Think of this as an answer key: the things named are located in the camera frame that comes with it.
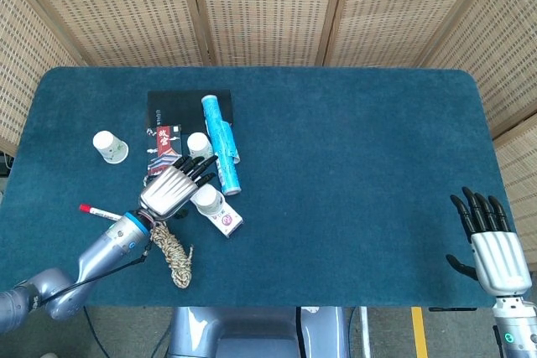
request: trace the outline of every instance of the rope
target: rope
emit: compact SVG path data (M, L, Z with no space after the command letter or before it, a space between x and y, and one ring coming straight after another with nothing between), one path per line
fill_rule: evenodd
M190 253L186 256L185 249L177 241L177 238L169 232L166 223L162 221L155 222L151 230L151 241L162 250L168 267L171 269L171 278L174 280L174 284L179 288L187 288L192 279L190 267L194 247L190 247Z

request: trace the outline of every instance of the red marker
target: red marker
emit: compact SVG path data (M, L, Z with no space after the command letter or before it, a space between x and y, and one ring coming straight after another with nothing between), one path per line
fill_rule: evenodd
M85 213L98 215L103 218L108 218L108 220L112 220L112 221L117 221L121 218L121 216L118 214L110 213L105 210L99 210L99 209L96 209L95 207L91 207L90 205L81 205L79 208L80 208L80 211L83 211Z

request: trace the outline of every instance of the woven panel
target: woven panel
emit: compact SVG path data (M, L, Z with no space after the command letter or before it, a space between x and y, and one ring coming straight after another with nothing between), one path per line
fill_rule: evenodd
M412 65L456 0L341 0L328 65Z
M537 101L537 0L475 0L429 65L477 80L489 127Z
M25 0L0 0L0 49L0 142L14 153L43 73L76 62Z
M528 262L537 262L537 119L497 146L496 155Z
M186 0L48 0L98 65L201 65Z
M206 0L223 65L313 65L328 0Z

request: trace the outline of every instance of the robotic arm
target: robotic arm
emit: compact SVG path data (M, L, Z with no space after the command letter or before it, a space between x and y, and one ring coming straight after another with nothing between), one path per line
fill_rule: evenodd
M537 358L537 313L522 295L531 288L531 278L519 237L511 232L502 205L493 196L485 199L462 188L470 212L455 195L467 239L472 247L475 268L447 255L450 265L478 281L486 293L496 297L493 307L494 334L505 358Z
M196 165L190 158L180 158L169 166L143 190L141 208L122 216L79 256L75 282L63 270L51 268L0 293L0 334L17 329L30 312L41 306L53 319L64 320L75 315L97 280L110 274L137 244L149 241L153 219L171 217L206 182L194 180L212 162L214 159ZM141 261L147 252L146 247Z

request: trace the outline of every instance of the blue cylindrical container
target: blue cylindrical container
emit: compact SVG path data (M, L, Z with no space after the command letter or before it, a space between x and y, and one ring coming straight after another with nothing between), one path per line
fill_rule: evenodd
M222 184L222 193L226 196L235 195L241 191L238 182L235 163L239 162L237 146L233 139L229 123L222 120L218 99L216 96L204 96L201 99L207 131L211 138L212 149L218 156L218 178Z

